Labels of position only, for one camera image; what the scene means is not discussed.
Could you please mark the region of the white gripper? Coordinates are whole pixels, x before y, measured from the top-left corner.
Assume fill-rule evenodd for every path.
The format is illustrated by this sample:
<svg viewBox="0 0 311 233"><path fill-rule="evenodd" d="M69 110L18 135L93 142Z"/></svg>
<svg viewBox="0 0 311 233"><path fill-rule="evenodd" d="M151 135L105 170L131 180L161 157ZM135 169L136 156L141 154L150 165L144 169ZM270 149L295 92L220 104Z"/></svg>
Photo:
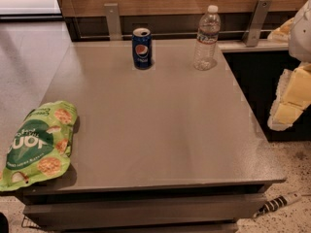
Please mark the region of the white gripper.
<svg viewBox="0 0 311 233"><path fill-rule="evenodd" d="M311 0L267 37L268 41L287 43L289 54L301 61L293 71L285 69L280 76L276 99L267 125L271 130L284 131L293 126L311 105Z"/></svg>

